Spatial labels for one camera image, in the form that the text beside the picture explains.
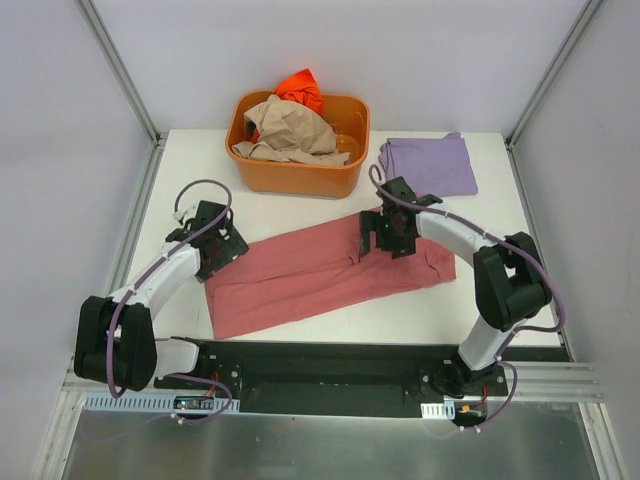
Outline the pink t-shirt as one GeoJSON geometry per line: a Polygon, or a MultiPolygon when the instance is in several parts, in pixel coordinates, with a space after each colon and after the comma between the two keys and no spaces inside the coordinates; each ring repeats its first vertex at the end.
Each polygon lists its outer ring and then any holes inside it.
{"type": "Polygon", "coordinates": [[[413,255],[361,255],[358,214],[250,244],[206,284],[213,333],[228,339],[456,279],[452,252],[419,239],[413,255]]]}

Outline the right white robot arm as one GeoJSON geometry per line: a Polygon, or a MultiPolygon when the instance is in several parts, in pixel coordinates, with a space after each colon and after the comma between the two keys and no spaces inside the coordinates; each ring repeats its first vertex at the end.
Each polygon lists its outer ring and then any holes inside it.
{"type": "Polygon", "coordinates": [[[359,213],[360,254],[372,246],[394,259],[414,255],[417,240],[431,240],[465,261],[474,275],[478,319],[459,345],[450,369],[452,387],[473,394],[486,381],[515,333],[552,301],[551,282],[540,264],[533,239],[524,232],[498,237],[442,200],[418,196],[404,178],[376,184],[379,210],[359,213]]]}

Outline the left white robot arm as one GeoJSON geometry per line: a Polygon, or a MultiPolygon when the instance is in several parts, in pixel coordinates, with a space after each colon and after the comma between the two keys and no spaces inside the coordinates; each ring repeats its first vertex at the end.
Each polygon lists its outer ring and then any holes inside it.
{"type": "Polygon", "coordinates": [[[248,250],[229,206],[199,202],[193,216],[165,237],[159,253],[131,283],[82,303],[75,375],[107,385],[115,397],[173,374],[188,388],[204,387],[212,367],[199,356],[197,344],[158,339],[153,323],[185,282],[206,282],[248,250]]]}

